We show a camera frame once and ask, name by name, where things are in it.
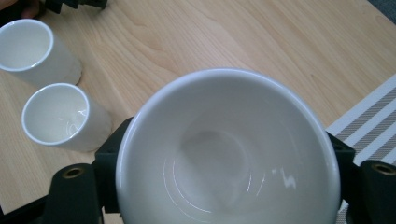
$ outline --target wood grain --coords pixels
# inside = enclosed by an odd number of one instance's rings
[[[365,0],[109,0],[104,10],[64,6],[41,20],[80,58],[78,85],[109,111],[114,128],[166,83],[204,68],[273,77],[306,100],[325,126],[396,73],[396,26]],[[35,91],[0,72],[6,213],[47,194],[62,167],[93,160],[93,153],[27,139],[21,111]]]

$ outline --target white cup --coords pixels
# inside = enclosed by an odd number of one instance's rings
[[[337,160],[314,113],[242,69],[198,71],[159,90],[117,163],[125,223],[324,224],[340,202]]]
[[[21,116],[30,139],[48,147],[76,151],[99,148],[111,132],[111,118],[83,90],[55,83],[37,91]]]
[[[0,69],[38,88],[81,77],[80,61],[48,25],[28,19],[0,28]]]

